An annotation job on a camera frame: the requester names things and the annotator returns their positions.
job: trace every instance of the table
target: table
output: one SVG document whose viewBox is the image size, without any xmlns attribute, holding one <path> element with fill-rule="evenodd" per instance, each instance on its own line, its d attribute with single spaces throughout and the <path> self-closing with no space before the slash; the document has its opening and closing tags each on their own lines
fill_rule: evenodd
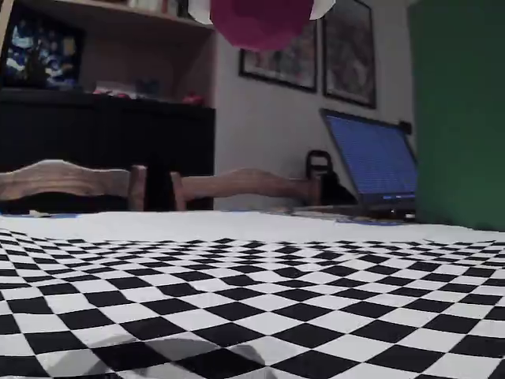
<svg viewBox="0 0 505 379">
<path fill-rule="evenodd" d="M 0 377 L 499 378 L 504 266 L 464 228 L 0 217 Z"/>
</svg>

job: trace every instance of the laptop screen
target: laptop screen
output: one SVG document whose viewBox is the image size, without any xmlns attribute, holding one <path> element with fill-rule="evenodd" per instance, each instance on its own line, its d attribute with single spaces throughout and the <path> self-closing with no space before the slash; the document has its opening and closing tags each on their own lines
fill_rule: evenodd
<svg viewBox="0 0 505 379">
<path fill-rule="evenodd" d="M 399 128 L 344 115 L 327 113 L 324 117 L 364 202 L 414 199 L 416 163 Z"/>
</svg>

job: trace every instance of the black bag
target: black bag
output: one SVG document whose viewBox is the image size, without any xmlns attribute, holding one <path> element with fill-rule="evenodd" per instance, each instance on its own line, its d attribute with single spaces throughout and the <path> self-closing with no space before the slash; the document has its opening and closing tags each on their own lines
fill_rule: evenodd
<svg viewBox="0 0 505 379">
<path fill-rule="evenodd" d="M 323 159 L 324 164 L 315 164 L 314 159 Z M 321 205 L 353 205 L 356 197 L 340 184 L 339 176 L 333 170 L 333 162 L 328 152 L 311 150 L 305 159 L 305 176 L 307 179 L 319 177 L 321 181 Z"/>
</svg>

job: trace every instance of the pink balloon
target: pink balloon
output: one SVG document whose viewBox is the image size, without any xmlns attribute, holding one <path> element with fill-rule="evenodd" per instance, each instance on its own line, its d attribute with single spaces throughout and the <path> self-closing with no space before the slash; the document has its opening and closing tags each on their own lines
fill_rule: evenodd
<svg viewBox="0 0 505 379">
<path fill-rule="evenodd" d="M 314 0 L 211 0 L 215 28 L 234 46 L 282 50 L 303 32 Z"/>
</svg>

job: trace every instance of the black cabinet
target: black cabinet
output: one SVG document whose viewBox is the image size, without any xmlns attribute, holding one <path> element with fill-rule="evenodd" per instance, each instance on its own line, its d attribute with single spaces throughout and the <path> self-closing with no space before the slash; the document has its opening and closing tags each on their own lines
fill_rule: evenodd
<svg viewBox="0 0 505 379">
<path fill-rule="evenodd" d="M 147 210 L 173 207 L 168 173 L 214 173 L 215 111 L 78 92 L 0 91 L 0 172 L 63 159 L 92 168 L 148 167 Z M 211 201 L 191 205 L 211 208 Z"/>
</svg>

